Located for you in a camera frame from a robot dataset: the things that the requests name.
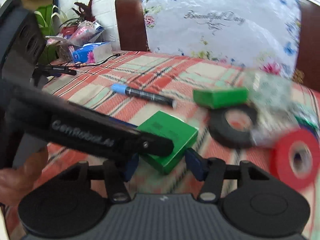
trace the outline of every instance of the finger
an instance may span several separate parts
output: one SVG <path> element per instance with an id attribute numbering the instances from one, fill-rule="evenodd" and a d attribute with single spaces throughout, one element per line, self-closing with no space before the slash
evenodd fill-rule
<path id="1" fill-rule="evenodd" d="M 48 160 L 47 148 L 31 155 L 25 164 L 15 169 L 0 170 L 0 184 L 16 190 L 29 188 L 41 176 Z"/>
<path id="2" fill-rule="evenodd" d="M 0 187 L 0 202 L 9 205 L 15 206 L 19 204 L 22 198 L 32 191 L 32 187 L 26 188 L 24 190 L 14 190 L 8 187 Z"/>
<path id="3" fill-rule="evenodd" d="M 26 176 L 23 172 L 23 168 L 17 170 L 3 169 L 0 170 L 0 185 L 21 190 L 33 186 L 34 180 Z"/>
<path id="4" fill-rule="evenodd" d="M 48 162 L 48 149 L 42 148 L 39 152 L 31 155 L 23 165 L 23 171 L 26 176 L 38 179 L 43 168 Z"/>

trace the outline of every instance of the table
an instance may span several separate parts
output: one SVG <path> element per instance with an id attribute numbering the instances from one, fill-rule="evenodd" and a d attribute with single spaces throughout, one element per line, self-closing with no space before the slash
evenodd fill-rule
<path id="1" fill-rule="evenodd" d="M 251 148 L 236 151 L 216 143 L 207 129 L 208 111 L 197 106 L 192 100 L 194 88 L 240 86 L 244 77 L 241 68 L 185 56 L 127 52 L 100 66 L 83 66 L 76 70 L 76 76 L 63 75 L 49 82 L 44 90 L 135 125 L 140 125 L 155 112 L 162 110 L 199 128 L 197 142 L 193 148 L 201 156 L 221 158 L 228 164 L 239 164 L 241 160 L 249 160 L 264 170 L 269 170 L 268 150 Z M 173 110 L 141 99 L 115 94 L 110 91 L 109 86 L 116 82 L 125 82 L 134 88 L 175 97 L 178 101 L 177 107 Z M 319 116 L 320 93 L 292 83 L 292 100 L 311 107 Z M 42 177 L 36 182 L 36 187 L 81 160 L 87 160 L 90 165 L 99 165 L 103 161 L 101 158 L 52 143 L 48 148 L 49 162 Z M 127 183 L 131 194 L 191 192 L 196 195 L 201 185 L 202 183 L 196 181 L 186 170 L 184 160 L 169 175 L 164 176 L 140 159 L 137 171 L 132 180 Z M 100 182 L 93 181 L 92 188 L 106 195 L 104 185 Z M 222 195 L 235 188 L 235 181 L 225 181 Z M 311 216 L 304 235 L 314 240 L 320 238 L 319 190 L 320 180 L 318 179 L 318 182 L 301 192 L 311 206 Z M 6 215 L 11 239 L 19 239 L 18 236 L 23 234 L 16 211 L 17 208 L 12 207 Z"/>

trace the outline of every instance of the black electrical tape roll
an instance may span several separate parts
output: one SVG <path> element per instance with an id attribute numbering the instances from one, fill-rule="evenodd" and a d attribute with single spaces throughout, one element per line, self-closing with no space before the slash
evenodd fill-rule
<path id="1" fill-rule="evenodd" d="M 228 148 L 250 148 L 250 129 L 256 125 L 257 115 L 257 110 L 247 105 L 212 110 L 209 122 L 210 135 Z"/>

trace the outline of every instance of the green block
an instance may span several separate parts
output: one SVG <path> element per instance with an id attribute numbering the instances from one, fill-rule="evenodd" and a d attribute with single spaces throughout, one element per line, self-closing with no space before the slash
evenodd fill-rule
<path id="1" fill-rule="evenodd" d="M 200 106 L 217 109 L 246 103 L 248 92 L 245 87 L 217 90 L 195 89 L 193 90 L 193 100 Z"/>
<path id="2" fill-rule="evenodd" d="M 173 141 L 174 148 L 167 157 L 143 154 L 141 157 L 163 174 L 169 174 L 183 158 L 184 151 L 196 142 L 198 130 L 183 121 L 158 111 L 138 128 L 140 131 L 169 138 Z"/>

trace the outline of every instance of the screw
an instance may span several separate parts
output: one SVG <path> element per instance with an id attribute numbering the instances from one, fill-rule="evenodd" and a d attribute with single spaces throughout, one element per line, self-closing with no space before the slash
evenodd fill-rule
<path id="1" fill-rule="evenodd" d="M 214 193 L 211 192 L 204 192 L 200 194 L 200 198 L 203 201 L 213 201 L 216 198 L 216 195 Z"/>
<path id="2" fill-rule="evenodd" d="M 122 192 L 113 194 L 112 198 L 114 201 L 118 202 L 126 201 L 128 199 L 127 195 Z"/>

